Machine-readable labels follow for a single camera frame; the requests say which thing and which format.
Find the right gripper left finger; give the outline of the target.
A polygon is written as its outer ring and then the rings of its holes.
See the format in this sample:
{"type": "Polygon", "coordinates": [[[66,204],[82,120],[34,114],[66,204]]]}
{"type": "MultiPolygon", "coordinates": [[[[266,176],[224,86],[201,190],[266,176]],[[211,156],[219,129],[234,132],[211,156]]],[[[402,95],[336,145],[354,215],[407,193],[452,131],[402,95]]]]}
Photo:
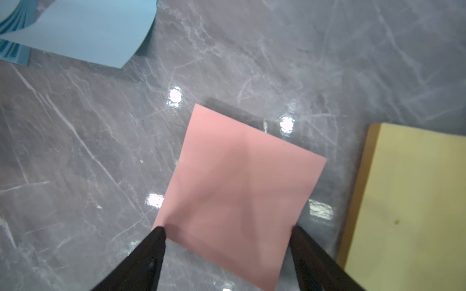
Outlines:
{"type": "Polygon", "coordinates": [[[156,291],[166,250],[166,232],[156,227],[94,291],[156,291]]]}

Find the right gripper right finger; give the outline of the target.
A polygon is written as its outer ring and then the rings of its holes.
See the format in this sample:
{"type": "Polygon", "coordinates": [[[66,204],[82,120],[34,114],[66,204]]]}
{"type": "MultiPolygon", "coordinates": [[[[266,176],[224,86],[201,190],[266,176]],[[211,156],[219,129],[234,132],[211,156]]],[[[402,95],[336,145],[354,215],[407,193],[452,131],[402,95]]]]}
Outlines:
{"type": "Polygon", "coordinates": [[[290,249],[301,291],[363,291],[300,226],[292,228],[290,249]]]}

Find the pink memo pad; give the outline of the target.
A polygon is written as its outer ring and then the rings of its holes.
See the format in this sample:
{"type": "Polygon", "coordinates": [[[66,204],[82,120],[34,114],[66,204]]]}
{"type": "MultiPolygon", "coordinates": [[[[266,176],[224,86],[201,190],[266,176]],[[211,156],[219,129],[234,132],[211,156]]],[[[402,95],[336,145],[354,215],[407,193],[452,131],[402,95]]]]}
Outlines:
{"type": "Polygon", "coordinates": [[[320,155],[196,105],[155,226],[273,291],[292,228],[325,164],[320,155]]]}

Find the blue memo pad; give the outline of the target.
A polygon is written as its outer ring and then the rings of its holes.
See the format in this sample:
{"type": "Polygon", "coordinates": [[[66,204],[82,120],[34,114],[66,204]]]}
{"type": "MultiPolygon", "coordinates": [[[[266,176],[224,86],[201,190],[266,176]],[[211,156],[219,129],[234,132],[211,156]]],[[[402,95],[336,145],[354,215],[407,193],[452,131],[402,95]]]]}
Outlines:
{"type": "Polygon", "coordinates": [[[1,1],[1,59],[27,65],[30,49],[121,69],[155,20],[156,1],[1,1]]]}

